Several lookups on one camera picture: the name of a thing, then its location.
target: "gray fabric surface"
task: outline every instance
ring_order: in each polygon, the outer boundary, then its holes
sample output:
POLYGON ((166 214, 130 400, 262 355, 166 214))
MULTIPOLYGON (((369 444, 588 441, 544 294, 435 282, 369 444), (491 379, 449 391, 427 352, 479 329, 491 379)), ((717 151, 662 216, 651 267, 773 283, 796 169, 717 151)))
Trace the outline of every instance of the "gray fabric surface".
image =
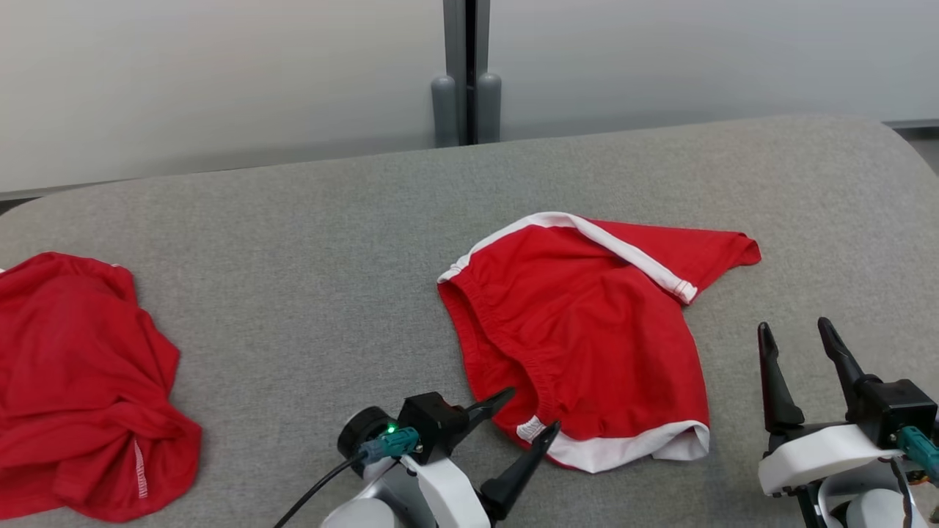
MULTIPOLYGON (((351 413, 431 390, 470 401, 434 281, 485 235, 540 210, 741 230, 763 262, 685 310, 710 455, 598 475, 545 464, 505 525, 801 526, 795 499, 757 481, 757 324, 771 323, 809 421, 844 412, 821 315, 868 371, 939 397, 937 205, 936 176, 886 127, 785 116, 70 191, 0 217, 0 268, 46 250, 124 265, 180 348, 172 399, 205 428, 200 473, 132 525, 266 526, 341 460, 351 413)), ((488 426, 454 458, 478 485, 518 454, 488 426)), ((340 475, 291 525, 318 525, 359 484, 340 475)), ((97 523, 58 510, 9 524, 64 525, 97 523)))

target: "red shorts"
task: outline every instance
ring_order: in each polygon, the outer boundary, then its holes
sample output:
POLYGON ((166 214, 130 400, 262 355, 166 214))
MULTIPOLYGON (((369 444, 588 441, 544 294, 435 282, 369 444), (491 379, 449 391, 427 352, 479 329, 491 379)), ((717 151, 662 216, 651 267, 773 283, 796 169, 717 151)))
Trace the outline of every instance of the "red shorts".
POLYGON ((760 261, 742 233, 527 216, 477 243, 439 279, 477 398, 512 386, 495 423, 601 472, 708 451, 707 394, 682 315, 724 271, 760 261))

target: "teal connector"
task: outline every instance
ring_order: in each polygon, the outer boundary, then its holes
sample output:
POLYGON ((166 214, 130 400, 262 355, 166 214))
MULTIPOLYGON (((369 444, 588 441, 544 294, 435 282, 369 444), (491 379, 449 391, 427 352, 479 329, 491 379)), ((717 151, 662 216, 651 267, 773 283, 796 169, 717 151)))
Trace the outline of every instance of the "teal connector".
POLYGON ((362 464, 367 466, 385 457, 402 457, 408 453, 413 453, 417 449, 420 437, 414 427, 397 430, 390 427, 389 430, 392 432, 385 433, 359 446, 359 451, 365 453, 362 464))
POLYGON ((897 446, 910 460, 922 466, 930 482, 939 488, 939 448, 932 444, 923 431, 916 427, 900 429, 897 446))

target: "white trim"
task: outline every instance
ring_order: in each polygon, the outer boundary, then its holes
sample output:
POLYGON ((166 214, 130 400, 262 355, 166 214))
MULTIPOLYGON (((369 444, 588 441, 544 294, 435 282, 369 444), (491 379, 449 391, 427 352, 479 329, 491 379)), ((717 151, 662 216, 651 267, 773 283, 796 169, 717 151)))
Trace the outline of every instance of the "white trim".
POLYGON ((140 451, 137 439, 133 439, 133 455, 137 458, 137 497, 145 499, 148 495, 146 488, 146 474, 144 474, 144 454, 140 451))
MULTIPOLYGON (((525 442, 538 435, 545 425, 537 416, 518 426, 516 433, 525 442)), ((574 440, 558 433, 547 454, 565 466, 587 473, 599 473, 652 455, 666 460, 695 460, 707 455, 711 431, 697 420, 672 422, 641 432, 631 438, 591 438, 574 440)))
POLYGON ((656 284, 674 294, 681 299, 683 303, 691 303, 691 300, 698 294, 698 289, 691 283, 679 278, 668 268, 659 264, 654 258, 646 255, 645 252, 638 247, 617 239, 604 228, 589 220, 567 212, 557 211, 530 214, 482 239, 476 245, 472 246, 469 253, 461 256, 449 270, 437 279, 438 284, 445 283, 462 272, 470 264, 472 254, 480 251, 498 239, 511 235, 530 225, 540 227, 573 227, 591 241, 609 249, 614 255, 642 270, 642 272, 648 275, 656 284))

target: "black cable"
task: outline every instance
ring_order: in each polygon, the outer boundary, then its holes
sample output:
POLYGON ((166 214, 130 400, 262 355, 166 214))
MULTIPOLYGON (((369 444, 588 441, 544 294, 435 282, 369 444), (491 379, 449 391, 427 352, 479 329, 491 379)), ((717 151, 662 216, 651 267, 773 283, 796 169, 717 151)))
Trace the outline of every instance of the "black cable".
POLYGON ((314 493, 319 491, 320 488, 322 488, 323 486, 326 486, 327 482, 331 481, 332 478, 335 477, 336 475, 342 473, 345 468, 348 468, 352 464, 365 458, 365 455, 366 453, 363 451, 360 453, 356 453, 355 457, 352 457, 346 460, 345 462, 339 464, 338 466, 332 468, 332 471, 327 473, 326 476, 324 476, 323 478, 319 479, 319 482, 313 484, 313 487, 310 488, 309 491, 304 493, 303 496, 300 497, 300 499, 297 501, 297 503, 291 506, 289 510, 287 510, 284 516, 281 517, 281 519, 277 521, 277 524, 274 524, 274 528, 283 528, 283 526, 287 524, 287 521, 290 520, 290 518, 293 517, 295 513, 300 511, 300 508, 302 508, 303 505, 305 505, 306 502, 310 500, 310 497, 313 497, 314 493))
POLYGON ((900 485, 900 492, 903 494, 903 528, 913 527, 913 497, 910 496, 910 487, 906 485, 906 475, 900 470, 900 465, 896 458, 890 459, 890 469, 897 477, 897 484, 900 485))

